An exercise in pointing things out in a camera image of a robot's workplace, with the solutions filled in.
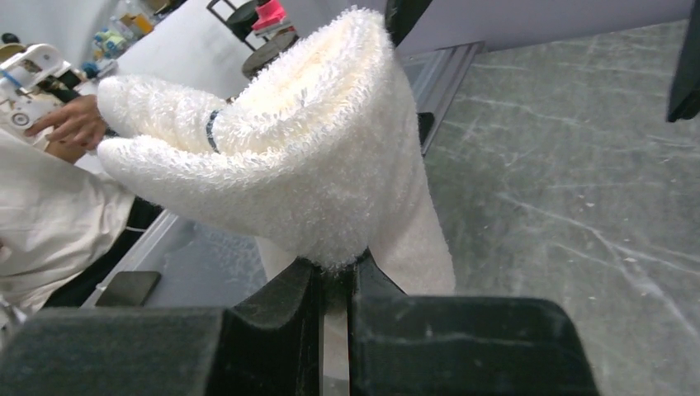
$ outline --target rolled towel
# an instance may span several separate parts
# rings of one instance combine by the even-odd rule
[[[369,247],[406,293],[449,295],[452,259],[428,191],[409,81],[381,14],[344,12],[263,70],[233,104],[147,77],[108,78],[105,169],[136,194],[257,237],[268,279],[296,257],[335,271]],[[345,313],[324,373],[348,377]]]

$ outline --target pink object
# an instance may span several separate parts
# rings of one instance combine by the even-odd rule
[[[263,6],[255,7],[255,12],[258,13],[258,21],[253,24],[254,31],[276,25],[286,18],[286,12],[278,0],[271,0]]]

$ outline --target white towel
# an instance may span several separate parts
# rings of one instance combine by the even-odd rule
[[[332,271],[369,247],[408,294],[454,292],[414,99],[381,14],[343,13],[232,105],[136,76],[103,81],[98,103],[127,138],[100,144],[105,169],[175,213],[256,236],[268,278],[297,256]],[[345,315],[326,323],[324,373],[346,379]]]

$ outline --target white machine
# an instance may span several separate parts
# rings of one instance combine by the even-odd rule
[[[46,92],[67,103],[79,96],[74,88],[83,82],[80,73],[51,45],[31,45],[0,64],[0,107],[9,125],[19,130],[60,106],[32,93]]]

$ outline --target marble table surface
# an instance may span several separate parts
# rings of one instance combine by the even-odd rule
[[[479,55],[426,166],[464,295],[573,318],[606,395],[700,394],[700,119],[685,22]]]

